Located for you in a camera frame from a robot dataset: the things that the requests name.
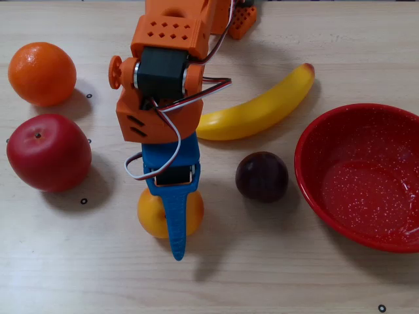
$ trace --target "light wood surface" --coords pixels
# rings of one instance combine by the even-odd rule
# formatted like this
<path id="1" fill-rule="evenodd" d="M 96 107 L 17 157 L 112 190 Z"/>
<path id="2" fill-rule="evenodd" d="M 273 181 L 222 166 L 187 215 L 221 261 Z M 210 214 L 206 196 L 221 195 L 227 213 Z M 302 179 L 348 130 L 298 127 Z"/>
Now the light wood surface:
<path id="1" fill-rule="evenodd" d="M 107 82 L 111 56 L 129 56 L 143 3 L 0 3 L 0 313 L 361 314 L 379 313 L 379 304 L 391 314 L 419 312 L 419 256 L 374 251 L 330 231 L 293 174 L 299 135 L 329 109 L 377 102 L 419 114 L 419 5 L 264 3 L 259 12 L 250 34 L 227 39 L 206 67 L 234 85 L 207 98 L 204 110 L 261 94 L 304 62 L 314 64 L 317 81 L 274 128 L 200 143 L 206 214 L 176 262 L 137 220 L 145 184 L 123 161 L 139 145 L 123 141 L 120 90 Z M 8 63 L 33 41 L 73 58 L 77 91 L 68 103 L 36 109 L 10 87 Z M 47 112 L 76 121 L 94 154 L 87 180 L 57 195 L 26 186 L 5 154 L 14 129 Z M 257 150 L 288 166 L 289 190 L 277 204 L 249 203 L 236 190 L 236 166 Z"/>

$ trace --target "red bowl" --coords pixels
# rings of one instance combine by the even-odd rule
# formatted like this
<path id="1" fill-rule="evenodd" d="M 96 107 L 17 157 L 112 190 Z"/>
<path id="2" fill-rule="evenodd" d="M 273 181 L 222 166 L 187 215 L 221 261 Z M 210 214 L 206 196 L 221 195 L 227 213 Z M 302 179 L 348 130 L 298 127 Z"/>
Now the red bowl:
<path id="1" fill-rule="evenodd" d="M 354 241 L 419 252 L 419 117 L 373 103 L 328 111 L 303 132 L 295 175 L 311 208 Z"/>

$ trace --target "plum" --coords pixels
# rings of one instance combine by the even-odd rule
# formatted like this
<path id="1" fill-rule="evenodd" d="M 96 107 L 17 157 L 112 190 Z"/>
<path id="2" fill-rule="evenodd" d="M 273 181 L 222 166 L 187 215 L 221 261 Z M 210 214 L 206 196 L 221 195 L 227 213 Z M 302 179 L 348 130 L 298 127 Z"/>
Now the plum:
<path id="1" fill-rule="evenodd" d="M 249 199 L 272 203 L 287 190 L 287 166 L 271 152 L 254 152 L 239 163 L 236 186 Z"/>

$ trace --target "orange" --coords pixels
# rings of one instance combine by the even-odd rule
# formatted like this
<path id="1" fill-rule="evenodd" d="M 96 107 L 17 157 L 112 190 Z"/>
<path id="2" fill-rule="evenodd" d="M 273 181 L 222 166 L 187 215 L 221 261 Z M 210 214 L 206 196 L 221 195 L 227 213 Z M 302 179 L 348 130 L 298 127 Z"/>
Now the orange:
<path id="1" fill-rule="evenodd" d="M 146 188 L 139 197 L 137 208 L 139 222 L 145 231 L 160 239 L 169 237 L 163 201 L 160 196 L 152 195 Z M 186 233 L 189 236 L 198 229 L 204 218 L 204 202 L 198 191 L 188 195 L 186 216 Z"/>
<path id="2" fill-rule="evenodd" d="M 66 100 L 76 84 L 71 58 L 50 43 L 27 44 L 9 64 L 9 82 L 24 100 L 36 106 L 57 105 Z"/>

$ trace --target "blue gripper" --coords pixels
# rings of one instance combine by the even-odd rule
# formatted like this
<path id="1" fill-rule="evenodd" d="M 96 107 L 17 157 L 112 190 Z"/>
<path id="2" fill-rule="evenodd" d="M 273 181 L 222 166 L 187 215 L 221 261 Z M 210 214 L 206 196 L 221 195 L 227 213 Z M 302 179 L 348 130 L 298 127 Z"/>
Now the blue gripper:
<path id="1" fill-rule="evenodd" d="M 144 173 L 163 166 L 172 156 L 176 143 L 168 144 L 142 144 Z M 199 163 L 199 146 L 196 133 L 183 139 L 176 159 L 170 167 L 191 166 L 192 182 L 169 186 L 156 186 L 155 179 L 147 179 L 150 193 L 160 196 L 163 201 L 166 220 L 168 223 L 170 247 L 173 257 L 181 260 L 185 255 L 186 247 L 186 204 L 188 194 L 198 188 L 201 165 Z"/>

